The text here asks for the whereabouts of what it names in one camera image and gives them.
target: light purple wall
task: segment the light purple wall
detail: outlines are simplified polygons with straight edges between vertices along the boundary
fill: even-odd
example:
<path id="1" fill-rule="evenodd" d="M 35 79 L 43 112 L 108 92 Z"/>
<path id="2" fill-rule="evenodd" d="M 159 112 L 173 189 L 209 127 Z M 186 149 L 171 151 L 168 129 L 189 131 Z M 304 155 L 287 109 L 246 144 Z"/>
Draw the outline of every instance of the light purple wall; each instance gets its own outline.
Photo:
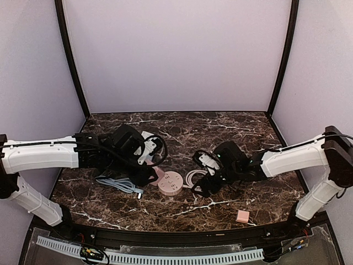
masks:
<path id="1" fill-rule="evenodd" d="M 65 0 L 93 113 L 266 110 L 290 0 Z"/>
<path id="2" fill-rule="evenodd" d="M 72 135 L 84 122 L 53 0 L 0 1 L 0 134 L 12 140 Z M 58 169 L 23 172 L 49 195 Z M 0 201 L 0 264 L 17 264 L 32 216 Z"/>
<path id="3" fill-rule="evenodd" d="M 289 144 L 321 134 L 328 125 L 353 135 L 353 2 L 299 4 L 289 63 L 274 120 Z M 310 188 L 319 169 L 305 170 Z M 328 211 L 346 264 L 353 264 L 353 189 Z"/>

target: robotic arm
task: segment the robotic arm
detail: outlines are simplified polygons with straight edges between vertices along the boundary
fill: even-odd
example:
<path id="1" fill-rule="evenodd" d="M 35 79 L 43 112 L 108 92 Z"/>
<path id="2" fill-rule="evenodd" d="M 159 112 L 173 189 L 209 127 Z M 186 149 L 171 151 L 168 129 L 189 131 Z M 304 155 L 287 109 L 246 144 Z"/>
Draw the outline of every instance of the robotic arm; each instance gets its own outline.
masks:
<path id="1" fill-rule="evenodd" d="M 235 181 L 263 181 L 288 171 L 326 166 L 324 176 L 295 205 L 288 220 L 291 225 L 304 226 L 333 196 L 353 186 L 353 146 L 346 137 L 336 127 L 329 126 L 324 134 L 309 141 L 278 150 L 264 150 L 250 158 L 231 141 L 220 144 L 213 152 L 215 156 L 198 151 L 193 160 L 206 167 L 209 174 L 199 180 L 192 191 L 209 197 L 223 185 Z"/>
<path id="2" fill-rule="evenodd" d="M 147 165 L 145 160 L 163 145 L 163 159 Z M 160 136 L 146 132 L 141 135 L 127 125 L 102 136 L 80 133 L 45 141 L 13 141 L 0 135 L 0 199 L 15 201 L 50 226 L 70 222 L 69 209 L 42 196 L 18 172 L 51 167 L 98 168 L 100 171 L 108 168 L 126 172 L 135 185 L 145 186 L 157 180 L 152 167 L 163 162 L 167 156 L 165 148 Z"/>

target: brown marble surface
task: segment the brown marble surface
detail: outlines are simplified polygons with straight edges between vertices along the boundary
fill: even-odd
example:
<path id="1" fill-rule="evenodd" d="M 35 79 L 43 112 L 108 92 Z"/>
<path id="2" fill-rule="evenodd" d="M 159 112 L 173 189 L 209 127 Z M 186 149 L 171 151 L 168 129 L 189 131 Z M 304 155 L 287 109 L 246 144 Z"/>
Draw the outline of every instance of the brown marble surface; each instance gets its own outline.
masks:
<path id="1" fill-rule="evenodd" d="M 262 112 L 94 114 L 83 132 L 105 134 L 121 124 L 164 137 L 169 156 L 161 168 L 177 171 L 183 177 L 192 169 L 199 169 L 191 160 L 198 149 L 212 151 L 220 143 L 233 140 L 251 155 L 263 148 L 280 146 Z M 94 169 L 65 169 L 52 200 L 68 206 L 78 224 L 111 229 L 173 232 L 248 226 L 236 222 L 237 210 L 250 211 L 255 224 L 265 225 L 286 220 L 293 203 L 304 195 L 294 172 L 263 182 L 235 183 L 210 198 L 196 197 L 186 188 L 167 197 L 157 187 L 148 185 L 143 188 L 142 198 L 137 199 L 136 193 L 126 194 L 95 183 L 96 176 Z"/>

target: pink sponge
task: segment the pink sponge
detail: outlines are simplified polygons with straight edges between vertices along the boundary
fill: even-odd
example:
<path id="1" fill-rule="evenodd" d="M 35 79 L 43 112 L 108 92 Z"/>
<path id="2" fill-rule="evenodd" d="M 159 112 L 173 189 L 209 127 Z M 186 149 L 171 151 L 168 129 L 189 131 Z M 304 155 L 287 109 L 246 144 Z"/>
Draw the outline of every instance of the pink sponge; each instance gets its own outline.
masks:
<path id="1" fill-rule="evenodd" d="M 249 222 L 250 212 L 248 211 L 238 211 L 237 222 L 243 222 L 247 224 Z"/>

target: gray cable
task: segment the gray cable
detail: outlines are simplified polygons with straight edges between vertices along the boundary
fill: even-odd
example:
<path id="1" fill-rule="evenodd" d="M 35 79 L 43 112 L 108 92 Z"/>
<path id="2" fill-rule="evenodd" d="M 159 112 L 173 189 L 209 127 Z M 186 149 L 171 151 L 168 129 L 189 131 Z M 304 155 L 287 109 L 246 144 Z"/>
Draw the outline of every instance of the gray cable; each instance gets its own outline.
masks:
<path id="1" fill-rule="evenodd" d="M 128 178 L 113 179 L 101 175 L 96 177 L 95 181 L 97 181 L 99 184 L 114 187 L 125 193 L 136 192 L 138 193 L 138 198 L 140 198 L 143 194 L 143 190 L 136 188 L 135 184 L 133 184 Z"/>

